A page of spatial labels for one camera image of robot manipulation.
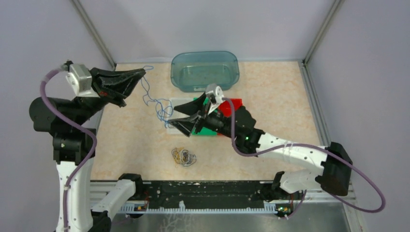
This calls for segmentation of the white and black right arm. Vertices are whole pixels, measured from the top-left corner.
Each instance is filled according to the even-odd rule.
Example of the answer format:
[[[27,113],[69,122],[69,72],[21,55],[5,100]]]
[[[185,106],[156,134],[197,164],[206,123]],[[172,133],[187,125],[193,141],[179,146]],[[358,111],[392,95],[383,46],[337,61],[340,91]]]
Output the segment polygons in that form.
[[[185,115],[172,118],[169,124],[187,137],[206,128],[231,139],[234,150],[244,157],[261,157],[302,167],[296,172],[276,173],[273,195],[285,199],[300,190],[322,189],[334,196],[347,196],[351,178],[352,160],[342,144],[331,142],[329,146],[314,146],[295,143],[255,128],[256,120],[245,106],[234,109],[229,116],[219,110],[225,101],[210,101],[200,97],[180,105],[173,110]]]

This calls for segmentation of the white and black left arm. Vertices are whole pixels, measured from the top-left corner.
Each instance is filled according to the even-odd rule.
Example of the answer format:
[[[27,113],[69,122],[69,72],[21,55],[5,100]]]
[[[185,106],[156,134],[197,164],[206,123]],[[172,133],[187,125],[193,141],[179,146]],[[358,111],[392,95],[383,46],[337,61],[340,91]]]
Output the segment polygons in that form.
[[[72,100],[51,98],[46,85],[61,72],[75,92]],[[52,136],[53,160],[59,175],[58,232],[108,232],[122,205],[144,196],[145,187],[139,174],[122,174],[113,190],[96,205],[90,204],[91,171],[96,155],[95,129],[84,123],[107,104],[126,105],[144,69],[107,71],[89,69],[70,61],[51,70],[40,83],[40,96],[29,107],[35,131]]]

